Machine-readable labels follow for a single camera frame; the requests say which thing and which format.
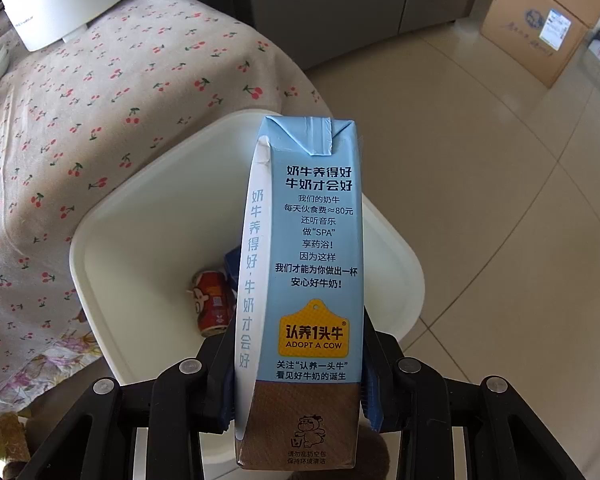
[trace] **soda can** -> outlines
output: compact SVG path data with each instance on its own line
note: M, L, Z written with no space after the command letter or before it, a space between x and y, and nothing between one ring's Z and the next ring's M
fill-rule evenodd
M227 298L228 289L224 274L216 270L203 270L191 280L202 337L222 333L229 326L232 309Z

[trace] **plastic bin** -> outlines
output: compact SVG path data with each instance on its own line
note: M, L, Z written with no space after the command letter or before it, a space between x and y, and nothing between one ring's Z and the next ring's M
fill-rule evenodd
M156 378L202 344L186 290L240 244L249 168L262 118L227 115L113 191L82 220L71 273L102 352L121 384ZM398 340L424 300L416 255L363 198L365 304ZM234 459L233 431L202 434L205 464Z

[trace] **metal screw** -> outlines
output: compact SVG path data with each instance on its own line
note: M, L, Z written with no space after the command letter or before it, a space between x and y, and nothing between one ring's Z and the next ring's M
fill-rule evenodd
M202 363L197 359L185 359L178 368L183 374L195 374L202 370Z
M114 386L115 384L111 379L100 379L93 385L93 391L98 395L106 395L113 390Z
M398 361L398 368L406 374L415 374L422 369L422 365L413 357L405 357Z
M496 394L503 394L508 387L509 384L502 377L493 376L487 379L487 388Z

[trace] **milk carton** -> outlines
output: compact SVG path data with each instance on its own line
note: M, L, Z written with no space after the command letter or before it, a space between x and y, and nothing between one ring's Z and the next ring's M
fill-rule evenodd
M262 121L237 301L238 464L264 470L353 467L364 310L353 121Z

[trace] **cherry print tablecloth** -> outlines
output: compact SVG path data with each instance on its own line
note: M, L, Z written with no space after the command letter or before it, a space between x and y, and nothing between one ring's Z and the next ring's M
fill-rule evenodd
M100 356L68 267L81 217L192 131L249 107L329 115L255 30L194 0L123 0L78 40L0 45L0 412Z

